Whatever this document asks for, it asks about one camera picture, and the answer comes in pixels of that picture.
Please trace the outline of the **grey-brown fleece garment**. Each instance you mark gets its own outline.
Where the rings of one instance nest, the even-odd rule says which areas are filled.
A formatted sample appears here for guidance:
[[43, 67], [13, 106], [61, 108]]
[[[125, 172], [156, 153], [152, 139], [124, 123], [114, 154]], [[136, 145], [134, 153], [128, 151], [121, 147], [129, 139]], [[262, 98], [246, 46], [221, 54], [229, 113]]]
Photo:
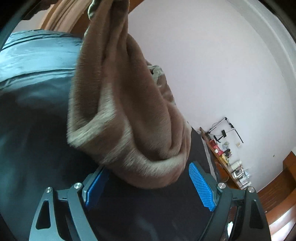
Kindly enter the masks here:
[[130, 185], [162, 188], [184, 171], [192, 128], [159, 66], [128, 33], [129, 1], [93, 1], [72, 79], [67, 141]]

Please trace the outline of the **brown wooden wardrobe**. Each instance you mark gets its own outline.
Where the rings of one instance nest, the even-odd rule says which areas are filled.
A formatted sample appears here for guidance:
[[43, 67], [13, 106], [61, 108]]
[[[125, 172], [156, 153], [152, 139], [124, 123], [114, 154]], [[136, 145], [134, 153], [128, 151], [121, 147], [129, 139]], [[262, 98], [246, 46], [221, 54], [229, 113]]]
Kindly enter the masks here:
[[295, 240], [295, 154], [283, 161], [283, 171], [258, 193], [272, 240]]

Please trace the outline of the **wooden desk with clutter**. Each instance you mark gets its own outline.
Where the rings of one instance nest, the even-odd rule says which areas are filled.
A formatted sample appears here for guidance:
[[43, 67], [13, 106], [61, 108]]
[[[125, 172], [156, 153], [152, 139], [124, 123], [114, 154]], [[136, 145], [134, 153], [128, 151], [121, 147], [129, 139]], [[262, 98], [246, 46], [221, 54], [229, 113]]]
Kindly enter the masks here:
[[221, 181], [226, 183], [229, 187], [244, 190], [251, 186], [250, 176], [243, 168], [243, 164], [240, 160], [231, 162], [232, 156], [231, 150], [227, 145], [223, 147], [219, 146], [219, 143], [210, 137], [202, 127], [199, 128], [200, 134], [205, 141], [210, 154], [212, 154], [215, 162], [215, 166], [220, 173]]

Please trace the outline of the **dark blue bed cover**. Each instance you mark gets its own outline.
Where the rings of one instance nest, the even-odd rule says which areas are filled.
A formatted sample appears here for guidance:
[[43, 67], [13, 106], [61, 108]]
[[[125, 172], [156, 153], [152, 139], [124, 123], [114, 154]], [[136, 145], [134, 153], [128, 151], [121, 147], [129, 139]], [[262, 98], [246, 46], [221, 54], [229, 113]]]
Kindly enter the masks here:
[[[28, 240], [44, 190], [67, 189], [97, 168], [67, 144], [68, 96], [81, 39], [13, 33], [1, 51], [1, 240]], [[197, 240], [211, 212], [185, 170], [141, 190], [110, 175], [88, 220], [99, 240]]]

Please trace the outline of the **brown wooden door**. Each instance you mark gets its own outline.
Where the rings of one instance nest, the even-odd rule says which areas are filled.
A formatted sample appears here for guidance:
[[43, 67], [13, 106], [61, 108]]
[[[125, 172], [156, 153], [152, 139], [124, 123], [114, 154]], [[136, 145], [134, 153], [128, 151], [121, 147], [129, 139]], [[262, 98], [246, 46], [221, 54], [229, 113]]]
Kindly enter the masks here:
[[[144, 0], [130, 0], [129, 1], [129, 11], [128, 13], [132, 12], [137, 6], [139, 6]], [[70, 33], [74, 34], [79, 38], [83, 38], [85, 31], [89, 26], [89, 18], [88, 18], [88, 8], [84, 11], [82, 16], [78, 19], [75, 23], [74, 27], [70, 31]]]

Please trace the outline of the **beige curtain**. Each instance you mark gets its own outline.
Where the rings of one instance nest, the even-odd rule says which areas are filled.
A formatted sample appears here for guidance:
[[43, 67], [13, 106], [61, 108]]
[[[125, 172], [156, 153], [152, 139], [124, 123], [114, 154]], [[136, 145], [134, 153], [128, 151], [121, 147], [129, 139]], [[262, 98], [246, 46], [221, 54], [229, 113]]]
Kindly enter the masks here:
[[88, 8], [92, 1], [64, 0], [50, 7], [41, 29], [83, 36], [89, 25]]

